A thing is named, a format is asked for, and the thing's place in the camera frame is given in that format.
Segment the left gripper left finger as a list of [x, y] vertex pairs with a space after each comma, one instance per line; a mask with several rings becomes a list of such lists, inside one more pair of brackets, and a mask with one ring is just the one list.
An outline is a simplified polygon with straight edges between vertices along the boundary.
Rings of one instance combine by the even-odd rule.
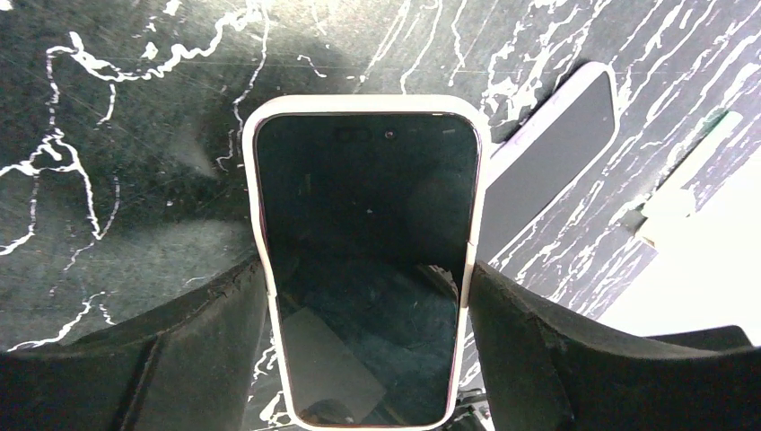
[[243, 262], [68, 344], [1, 355], [4, 430], [238, 430], [267, 314]]

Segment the phone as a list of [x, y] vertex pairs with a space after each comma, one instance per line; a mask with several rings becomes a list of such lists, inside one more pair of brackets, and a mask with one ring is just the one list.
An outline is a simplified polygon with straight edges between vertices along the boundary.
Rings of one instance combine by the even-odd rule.
[[611, 66], [586, 63], [490, 153], [478, 260], [498, 260], [610, 148], [616, 97]]

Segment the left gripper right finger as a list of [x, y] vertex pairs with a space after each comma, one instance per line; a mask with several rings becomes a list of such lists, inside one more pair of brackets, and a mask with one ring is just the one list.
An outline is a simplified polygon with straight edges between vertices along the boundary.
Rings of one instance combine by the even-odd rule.
[[760, 427], [760, 350], [736, 325], [638, 337], [482, 262], [468, 305], [498, 430]]

